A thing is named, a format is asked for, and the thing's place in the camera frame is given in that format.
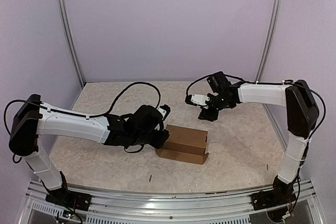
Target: aluminum frame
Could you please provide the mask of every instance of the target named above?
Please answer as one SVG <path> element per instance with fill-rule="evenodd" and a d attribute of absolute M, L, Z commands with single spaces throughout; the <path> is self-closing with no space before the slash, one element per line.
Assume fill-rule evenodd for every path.
<path fill-rule="evenodd" d="M 121 223 L 215 223 L 227 218 L 244 217 L 266 210 L 254 211 L 250 195 L 260 190 L 270 190 L 271 185 L 212 193 L 188 194 L 152 194 L 96 189 L 69 185 L 74 191 L 93 196 L 88 212 L 77 210 L 85 221 L 86 218 L 112 219 Z M 46 207 L 55 207 L 45 202 L 46 191 L 40 182 L 32 180 L 24 202 L 24 212 L 19 224 L 26 224 L 31 207 L 39 202 Z M 310 180 L 301 182 L 299 201 L 308 200 L 314 223 L 324 224 L 315 190 Z"/>
<path fill-rule="evenodd" d="M 273 1 L 273 8 L 272 8 L 272 13 L 271 13 L 271 19 L 270 23 L 268 26 L 268 32 L 267 32 L 267 37 L 266 37 L 266 42 L 264 45 L 262 57 L 260 60 L 259 68 L 257 71 L 256 79 L 255 81 L 260 81 L 262 78 L 262 75 L 265 71 L 266 67 L 266 62 L 269 56 L 269 52 L 271 49 L 272 45 L 272 40 L 274 37 L 275 29 L 277 26 L 277 21 L 278 21 L 278 16 L 279 16 L 279 11 L 280 11 L 280 5 L 281 5 L 281 0 L 274 0 Z"/>
<path fill-rule="evenodd" d="M 70 24 L 68 20 L 65 0 L 57 0 L 57 3 L 58 3 L 58 8 L 59 8 L 61 23 L 64 29 L 64 35 L 65 35 L 68 48 L 69 48 L 69 52 L 70 52 L 70 56 L 71 56 L 71 61 L 72 61 L 73 67 L 75 68 L 75 72 L 76 72 L 76 76 L 79 81 L 79 84 L 81 88 L 84 88 L 86 81 L 85 81 L 83 71 L 82 71 L 82 68 L 80 66 L 80 63 L 77 57 L 74 40 L 72 38 L 72 33 L 70 30 Z"/>

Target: white robotic arm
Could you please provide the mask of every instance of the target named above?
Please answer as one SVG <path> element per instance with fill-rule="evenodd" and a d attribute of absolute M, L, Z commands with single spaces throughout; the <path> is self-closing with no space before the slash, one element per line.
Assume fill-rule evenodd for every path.
<path fill-rule="evenodd" d="M 62 135 L 84 138 L 96 143 L 112 146 L 145 144 L 161 148 L 169 137 L 163 121 L 170 108 L 163 105 L 154 108 L 142 105 L 134 114 L 122 116 L 105 113 L 91 115 L 60 109 L 41 102 L 33 94 L 16 113 L 10 133 L 9 148 L 26 161 L 48 190 L 47 201 L 66 207 L 88 210 L 91 196 L 69 191 L 65 176 L 56 169 L 43 146 L 38 142 L 40 135 Z"/>
<path fill-rule="evenodd" d="M 189 95 L 189 86 L 185 99 L 187 104 L 201 107 L 198 117 L 200 120 L 215 121 L 220 110 L 232 109 L 239 103 L 254 102 L 287 108 L 288 146 L 282 167 L 273 183 L 274 189 L 271 192 L 262 191 L 251 197 L 255 210 L 295 200 L 292 186 L 306 159 L 310 135 L 319 116 L 319 109 L 307 83 L 299 80 L 295 83 L 284 81 L 282 84 L 246 81 L 231 84 L 223 72 L 207 77 L 208 84 L 218 95 Z"/>

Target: speckled floor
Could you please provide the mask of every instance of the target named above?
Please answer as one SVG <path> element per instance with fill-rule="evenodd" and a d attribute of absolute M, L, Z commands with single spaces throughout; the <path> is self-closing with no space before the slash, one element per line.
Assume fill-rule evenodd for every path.
<path fill-rule="evenodd" d="M 165 123 L 208 131 L 209 158 L 205 164 L 159 158 L 150 146 L 140 153 L 128 154 L 123 147 L 60 136 L 50 156 L 68 183 L 115 190 L 184 193 L 225 191 L 273 182 L 284 153 L 260 104 L 239 104 L 232 110 L 221 111 L 216 122 L 200 121 L 197 119 L 200 109 L 184 103 L 189 82 L 152 83 L 161 91 L 161 104 L 168 104 L 172 110 Z M 74 110 L 105 112 L 128 84 L 88 83 Z M 210 91 L 206 82 L 200 82 L 190 93 Z M 142 104 L 156 105 L 157 99 L 152 88 L 134 86 L 120 98 L 112 113 L 132 113 Z"/>

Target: cardboard box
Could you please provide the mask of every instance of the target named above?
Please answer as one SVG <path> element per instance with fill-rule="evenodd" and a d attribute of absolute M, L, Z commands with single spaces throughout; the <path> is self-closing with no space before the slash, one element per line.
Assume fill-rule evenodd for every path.
<path fill-rule="evenodd" d="M 155 150 L 162 158 L 203 165 L 209 153 L 205 153 L 208 132 L 174 125 L 167 125 L 169 138 L 162 149 Z"/>

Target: vertical metal pole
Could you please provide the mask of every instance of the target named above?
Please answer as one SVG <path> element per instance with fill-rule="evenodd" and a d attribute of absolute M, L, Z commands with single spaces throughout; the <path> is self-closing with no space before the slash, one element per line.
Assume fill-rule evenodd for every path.
<path fill-rule="evenodd" d="M 76 50 L 75 50 L 74 40 L 72 38 L 72 34 L 71 34 L 70 26 L 69 26 L 69 20 L 68 20 L 68 16 L 67 16 L 65 0 L 57 0 L 57 2 L 58 2 L 61 22 L 62 22 L 62 25 L 63 25 L 64 34 L 65 34 L 67 44 L 68 44 L 68 47 L 69 47 L 72 63 L 73 63 L 73 66 L 75 68 L 78 81 L 79 81 L 81 87 L 83 88 L 85 86 L 86 82 L 85 82 L 85 78 L 84 78 L 82 69 L 80 67 L 80 63 L 79 63 L 77 53 L 76 53 Z"/>
<path fill-rule="evenodd" d="M 264 73 L 264 70 L 265 70 L 265 66 L 266 66 L 267 58 L 268 58 L 269 51 L 271 48 L 274 32 L 277 26 L 280 4 L 281 4 L 281 0 L 274 0 L 273 2 L 273 9 L 271 13 L 271 20 L 270 20 L 269 27 L 268 27 L 267 38 L 266 38 L 266 42 L 264 45 L 264 49 L 263 49 L 263 53 L 262 53 L 262 57 L 261 57 L 261 61 L 259 64 L 259 69 L 258 69 L 255 81 L 260 81 Z"/>

